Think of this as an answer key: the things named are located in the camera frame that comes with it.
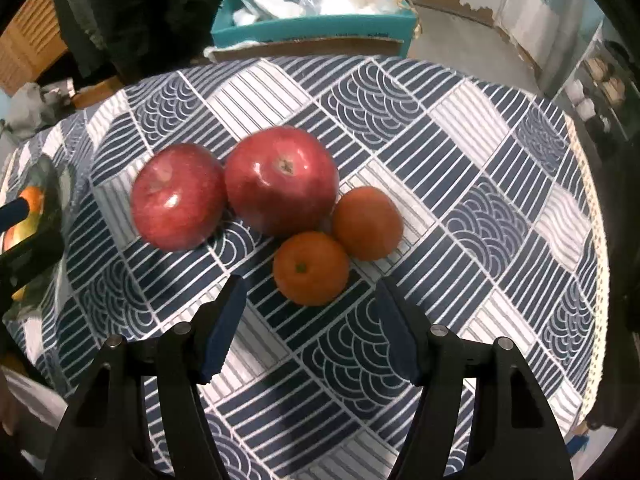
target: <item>yellow rope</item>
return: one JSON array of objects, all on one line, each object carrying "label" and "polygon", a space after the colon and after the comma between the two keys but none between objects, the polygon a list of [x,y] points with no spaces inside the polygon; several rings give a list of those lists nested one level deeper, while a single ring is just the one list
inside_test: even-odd
[{"label": "yellow rope", "polygon": [[422,34],[422,20],[420,20],[420,16],[418,15],[418,11],[415,10],[414,3],[411,0],[396,0],[398,7],[401,9],[410,10],[415,14],[415,28],[414,28],[414,40],[418,38]]}]

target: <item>metal screw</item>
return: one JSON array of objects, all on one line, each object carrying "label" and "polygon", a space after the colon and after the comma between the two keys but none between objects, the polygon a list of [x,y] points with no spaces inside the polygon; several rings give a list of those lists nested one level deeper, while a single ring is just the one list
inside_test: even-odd
[{"label": "metal screw", "polygon": [[105,341],[105,343],[107,343],[107,346],[109,348],[116,348],[116,346],[122,343],[123,340],[124,338],[121,335],[113,334],[107,338],[107,341]]},{"label": "metal screw", "polygon": [[437,337],[446,336],[447,332],[449,332],[449,330],[447,330],[447,327],[444,325],[433,325],[431,327],[431,333]]},{"label": "metal screw", "polygon": [[505,350],[511,350],[513,348],[513,341],[508,337],[501,337],[498,339],[498,345]]},{"label": "metal screw", "polygon": [[191,331],[191,323],[188,321],[181,321],[174,325],[174,332],[178,335],[188,334]]}]

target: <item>patchwork tablecloth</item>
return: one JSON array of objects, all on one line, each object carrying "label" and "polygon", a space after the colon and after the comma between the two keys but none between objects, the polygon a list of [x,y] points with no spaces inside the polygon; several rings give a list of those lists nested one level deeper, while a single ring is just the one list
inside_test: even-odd
[{"label": "patchwork tablecloth", "polygon": [[[325,308],[286,301],[271,275],[277,243],[231,215],[188,253],[155,250],[131,221],[132,181],[154,153],[195,142],[223,160],[272,124],[320,139],[340,192],[380,187],[404,216],[398,250],[354,262]],[[10,331],[67,395],[109,334],[158,334],[190,319],[231,273],[245,276],[249,301],[225,367],[201,388],[232,478],[386,478],[420,391],[388,362],[371,307],[382,274],[462,337],[510,336],[562,432],[594,402],[604,231],[573,123],[545,99],[415,60],[243,60],[145,80],[38,134],[12,155],[0,203],[43,153],[60,176],[66,254],[42,316]],[[146,392],[156,461],[170,470],[154,380]],[[473,398],[467,381],[448,472],[463,463]]]}]

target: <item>gray floor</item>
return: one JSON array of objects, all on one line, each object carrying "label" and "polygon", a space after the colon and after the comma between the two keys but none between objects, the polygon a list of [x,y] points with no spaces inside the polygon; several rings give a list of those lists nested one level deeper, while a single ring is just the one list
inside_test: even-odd
[{"label": "gray floor", "polygon": [[539,94],[533,69],[495,30],[472,20],[426,7],[416,7],[422,35],[409,57],[433,61],[494,83]]}]

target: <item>teal box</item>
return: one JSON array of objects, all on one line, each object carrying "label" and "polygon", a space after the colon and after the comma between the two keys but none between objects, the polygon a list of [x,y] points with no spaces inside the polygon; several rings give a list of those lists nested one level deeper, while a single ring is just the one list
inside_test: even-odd
[{"label": "teal box", "polygon": [[213,44],[216,47],[224,48],[249,40],[269,43],[270,41],[357,36],[402,41],[399,56],[406,57],[417,22],[413,12],[401,9],[397,14],[302,16],[236,27],[233,13],[241,7],[241,0],[222,0],[220,3],[211,29]]}]

